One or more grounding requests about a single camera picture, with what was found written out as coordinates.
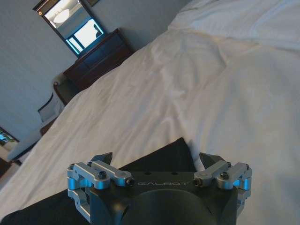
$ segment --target dresser drawer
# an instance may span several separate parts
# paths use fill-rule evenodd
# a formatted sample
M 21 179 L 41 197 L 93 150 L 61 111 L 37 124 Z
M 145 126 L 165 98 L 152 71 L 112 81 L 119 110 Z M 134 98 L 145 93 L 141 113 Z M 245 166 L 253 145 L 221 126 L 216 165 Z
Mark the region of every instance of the dresser drawer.
M 124 45 L 119 46 L 114 52 L 110 53 L 105 59 L 96 64 L 88 73 L 83 75 L 81 79 L 75 82 L 79 90 L 84 90 L 91 86 L 97 79 L 118 67 L 132 53 Z
M 78 59 L 64 75 L 79 89 L 91 86 L 99 77 L 119 66 L 133 50 L 116 29 Z

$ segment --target white bedsheet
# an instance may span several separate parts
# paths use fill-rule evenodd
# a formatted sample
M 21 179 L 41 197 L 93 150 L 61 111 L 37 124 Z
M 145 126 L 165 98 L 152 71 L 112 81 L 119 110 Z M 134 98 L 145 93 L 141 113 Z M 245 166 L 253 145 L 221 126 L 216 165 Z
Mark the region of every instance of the white bedsheet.
M 120 167 L 183 136 L 198 170 L 200 151 L 253 168 L 238 224 L 299 224 L 299 3 L 280 1 L 276 11 L 294 30 L 277 18 L 283 30 L 272 41 L 247 42 L 246 32 L 234 34 L 240 17 L 220 20 L 218 7 L 272 20 L 275 1 L 262 12 L 252 2 L 193 1 L 167 32 L 72 99 L 0 192 L 0 218 L 66 189 L 70 163 L 112 151 Z M 204 26 L 209 17 L 235 29 L 216 34 Z

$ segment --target gray wall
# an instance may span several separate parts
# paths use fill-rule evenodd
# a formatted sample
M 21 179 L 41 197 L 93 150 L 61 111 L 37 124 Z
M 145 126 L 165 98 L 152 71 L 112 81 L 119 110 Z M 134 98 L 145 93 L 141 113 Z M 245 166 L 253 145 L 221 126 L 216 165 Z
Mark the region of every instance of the gray wall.
M 18 139 L 36 129 L 37 112 L 51 95 L 51 80 L 75 55 L 31 10 L 39 0 L 0 5 L 0 126 Z M 189 0 L 100 0 L 91 8 L 106 31 L 121 27 L 137 50 L 167 29 Z
M 190 0 L 100 0 L 91 10 L 107 32 L 120 27 L 134 49 L 167 30 Z

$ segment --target lamp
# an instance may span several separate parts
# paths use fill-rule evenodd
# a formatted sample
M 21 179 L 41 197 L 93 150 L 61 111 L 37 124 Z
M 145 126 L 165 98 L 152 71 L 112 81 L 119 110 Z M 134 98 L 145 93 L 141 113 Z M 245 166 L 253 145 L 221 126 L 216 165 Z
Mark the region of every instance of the lamp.
M 69 9 L 65 9 L 63 11 L 61 11 L 53 20 L 53 22 L 55 23 L 63 23 L 65 22 L 70 15 L 70 10 Z

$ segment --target bolt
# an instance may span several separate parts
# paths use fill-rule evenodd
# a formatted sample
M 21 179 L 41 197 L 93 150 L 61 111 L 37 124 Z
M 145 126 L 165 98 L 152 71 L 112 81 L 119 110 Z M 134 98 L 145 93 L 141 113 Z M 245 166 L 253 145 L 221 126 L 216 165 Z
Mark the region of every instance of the bolt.
M 105 171 L 100 171 L 100 172 L 98 173 L 98 177 L 99 177 L 100 179 L 105 179 L 105 178 L 106 178 L 106 172 L 105 172 Z
M 125 183 L 126 183 L 126 186 L 132 187 L 135 184 L 135 180 L 133 178 L 128 178 L 128 179 L 126 179 Z
M 222 172 L 221 173 L 221 178 L 223 178 L 224 180 L 228 180 L 229 179 L 229 174 L 227 172 Z
M 196 187 L 200 187 L 202 185 L 202 180 L 200 178 L 195 178 L 193 180 L 193 184 L 196 186 Z

